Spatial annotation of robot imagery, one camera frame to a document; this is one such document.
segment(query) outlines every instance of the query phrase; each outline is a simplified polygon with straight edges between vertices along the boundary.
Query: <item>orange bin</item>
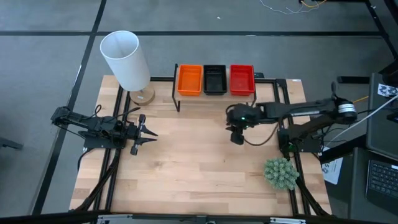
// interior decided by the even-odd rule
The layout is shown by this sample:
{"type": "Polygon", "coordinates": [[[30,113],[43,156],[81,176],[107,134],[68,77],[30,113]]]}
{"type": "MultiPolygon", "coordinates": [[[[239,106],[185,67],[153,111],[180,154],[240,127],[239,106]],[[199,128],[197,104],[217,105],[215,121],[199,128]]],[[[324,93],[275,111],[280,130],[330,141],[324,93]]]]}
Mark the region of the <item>orange bin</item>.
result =
{"type": "Polygon", "coordinates": [[[201,65],[181,65],[177,91],[185,96],[199,96],[202,80],[203,67],[201,65]]]}

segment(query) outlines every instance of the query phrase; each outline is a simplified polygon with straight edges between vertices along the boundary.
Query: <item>small tray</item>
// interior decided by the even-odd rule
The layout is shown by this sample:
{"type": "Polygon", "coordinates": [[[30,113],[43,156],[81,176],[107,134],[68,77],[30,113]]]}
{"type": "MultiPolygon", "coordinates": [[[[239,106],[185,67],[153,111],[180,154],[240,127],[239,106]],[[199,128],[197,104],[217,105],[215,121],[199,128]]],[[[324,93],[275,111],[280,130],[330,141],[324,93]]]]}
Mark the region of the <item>small tray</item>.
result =
{"type": "Polygon", "coordinates": [[[224,95],[227,91],[225,65],[204,65],[203,82],[206,95],[224,95]]]}
{"type": "Polygon", "coordinates": [[[178,74],[177,91],[185,96],[199,96],[203,67],[201,65],[181,65],[178,74]]]}
{"type": "Polygon", "coordinates": [[[254,69],[252,65],[231,65],[229,88],[232,95],[249,96],[254,93],[254,69]]]}

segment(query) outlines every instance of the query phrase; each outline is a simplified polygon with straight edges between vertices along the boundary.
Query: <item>wooden table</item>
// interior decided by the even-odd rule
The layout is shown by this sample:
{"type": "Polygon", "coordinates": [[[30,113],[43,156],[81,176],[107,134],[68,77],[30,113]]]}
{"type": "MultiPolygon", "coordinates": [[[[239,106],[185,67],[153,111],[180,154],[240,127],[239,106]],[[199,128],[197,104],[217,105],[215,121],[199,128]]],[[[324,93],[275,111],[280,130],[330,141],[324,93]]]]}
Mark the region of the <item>wooden table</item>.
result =
{"type": "MultiPolygon", "coordinates": [[[[172,82],[151,82],[155,100],[129,115],[147,116],[146,126],[157,133],[158,141],[146,143],[138,155],[130,155],[132,141],[122,150],[111,211],[117,213],[207,214],[207,215],[292,215],[288,191],[274,190],[264,179],[267,159],[282,157],[277,136],[261,147],[238,146],[230,142],[225,130],[225,109],[231,102],[182,101],[178,113],[172,101],[172,82]]],[[[291,103],[305,101],[300,80],[287,80],[291,103]]],[[[111,115],[118,82],[105,75],[97,105],[99,116],[111,115]]],[[[257,83],[257,102],[274,101],[272,85],[257,83]]],[[[123,93],[120,113],[123,111],[123,93]]],[[[294,118],[297,124],[308,117],[294,118]]],[[[251,142],[261,142],[274,124],[259,125],[244,132],[251,142]]],[[[87,154],[80,166],[70,208],[79,206],[97,184],[104,149],[87,154]]],[[[308,189],[324,210],[331,212],[320,163],[301,153],[308,189]]],[[[105,186],[100,208],[104,208],[105,186]]],[[[303,213],[300,191],[296,189],[298,208],[303,213]]]]}

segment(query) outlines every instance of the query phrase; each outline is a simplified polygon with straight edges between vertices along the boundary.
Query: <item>keyboard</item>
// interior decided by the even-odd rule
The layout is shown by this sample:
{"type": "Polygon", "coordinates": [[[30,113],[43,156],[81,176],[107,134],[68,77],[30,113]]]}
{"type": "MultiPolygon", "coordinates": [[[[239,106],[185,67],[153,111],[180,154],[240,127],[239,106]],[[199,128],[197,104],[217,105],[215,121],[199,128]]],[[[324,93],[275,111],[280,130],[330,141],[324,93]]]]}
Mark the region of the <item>keyboard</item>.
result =
{"type": "Polygon", "coordinates": [[[369,160],[366,199],[398,215],[398,165],[369,160]]]}

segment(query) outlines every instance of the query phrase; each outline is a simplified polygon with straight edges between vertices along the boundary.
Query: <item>laptop keyboard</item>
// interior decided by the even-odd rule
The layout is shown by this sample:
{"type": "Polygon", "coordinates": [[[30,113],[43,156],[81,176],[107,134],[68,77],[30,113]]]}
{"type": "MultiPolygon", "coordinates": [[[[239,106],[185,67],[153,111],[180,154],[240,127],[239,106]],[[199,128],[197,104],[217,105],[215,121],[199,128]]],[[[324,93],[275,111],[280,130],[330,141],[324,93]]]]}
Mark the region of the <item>laptop keyboard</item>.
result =
{"type": "Polygon", "coordinates": [[[398,198],[398,167],[371,161],[369,185],[372,190],[398,198]]]}

